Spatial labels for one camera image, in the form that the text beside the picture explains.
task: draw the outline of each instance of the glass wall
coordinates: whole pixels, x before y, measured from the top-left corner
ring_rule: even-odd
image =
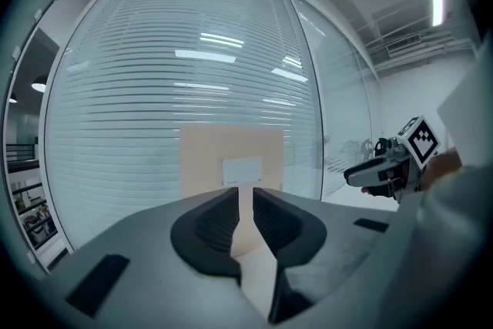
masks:
[[[204,123],[283,130],[283,190],[320,199],[320,101],[290,0],[98,0],[45,123],[49,191],[74,248],[180,199],[180,128]]]
[[[353,46],[315,8],[304,0],[293,2],[318,71],[324,113],[323,199],[345,184],[345,169],[371,152],[370,110]]]

